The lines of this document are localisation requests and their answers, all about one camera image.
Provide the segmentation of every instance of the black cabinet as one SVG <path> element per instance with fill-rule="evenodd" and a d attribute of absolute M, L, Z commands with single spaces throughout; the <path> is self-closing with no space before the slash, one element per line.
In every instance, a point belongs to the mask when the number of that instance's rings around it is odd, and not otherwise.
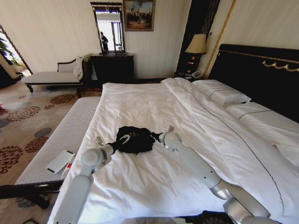
<path fill-rule="evenodd" d="M 133 83 L 134 60 L 130 53 L 105 53 L 91 55 L 99 84 Z"/>

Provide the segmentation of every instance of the framed painting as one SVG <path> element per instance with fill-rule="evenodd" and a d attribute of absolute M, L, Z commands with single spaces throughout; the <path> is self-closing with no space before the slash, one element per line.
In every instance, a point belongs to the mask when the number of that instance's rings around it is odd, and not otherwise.
<path fill-rule="evenodd" d="M 126 31 L 153 31 L 155 0 L 123 0 Z"/>

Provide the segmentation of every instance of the patterned carpet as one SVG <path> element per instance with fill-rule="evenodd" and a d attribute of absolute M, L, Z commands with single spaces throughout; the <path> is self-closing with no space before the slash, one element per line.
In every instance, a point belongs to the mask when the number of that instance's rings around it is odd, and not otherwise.
<path fill-rule="evenodd" d="M 74 87 L 34 86 L 21 82 L 0 89 L 0 185 L 14 184 L 78 99 Z M 100 92 L 82 93 L 100 96 Z M 0 200 L 0 223 L 22 224 L 28 219 L 46 223 L 55 202 L 42 210 L 23 198 Z"/>

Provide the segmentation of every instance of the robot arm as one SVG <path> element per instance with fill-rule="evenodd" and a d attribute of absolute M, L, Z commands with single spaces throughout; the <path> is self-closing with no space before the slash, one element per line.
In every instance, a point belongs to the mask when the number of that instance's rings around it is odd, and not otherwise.
<path fill-rule="evenodd" d="M 177 150 L 184 164 L 196 174 L 210 191 L 226 200 L 223 207 L 236 224 L 277 224 L 268 219 L 270 213 L 253 196 L 238 185 L 221 179 L 215 170 L 192 148 L 182 144 L 181 137 L 170 131 L 159 136 L 159 141 L 168 149 Z"/>
<path fill-rule="evenodd" d="M 81 157 L 82 169 L 75 176 L 65 193 L 55 215 L 54 224 L 76 224 L 79 221 L 93 183 L 92 174 L 111 161 L 111 155 L 119 145 L 108 143 L 98 148 L 87 150 Z"/>
<path fill-rule="evenodd" d="M 223 207 L 236 224 L 277 224 L 268 219 L 270 213 L 253 196 L 238 185 L 221 179 L 215 170 L 192 148 L 182 144 L 181 137 L 168 132 L 159 135 L 159 141 L 171 150 L 177 150 L 184 164 L 193 171 L 217 197 L 226 200 Z M 82 169 L 75 176 L 65 193 L 55 215 L 54 224 L 76 224 L 86 203 L 92 174 L 111 161 L 111 155 L 130 139 L 124 135 L 119 141 L 108 143 L 101 148 L 87 150 L 81 157 Z"/>

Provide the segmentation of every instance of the black headboard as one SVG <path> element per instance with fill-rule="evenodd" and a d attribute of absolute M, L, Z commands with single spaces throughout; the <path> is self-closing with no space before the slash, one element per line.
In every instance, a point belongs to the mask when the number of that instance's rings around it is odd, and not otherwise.
<path fill-rule="evenodd" d="M 209 79 L 299 123 L 299 50 L 222 44 Z"/>

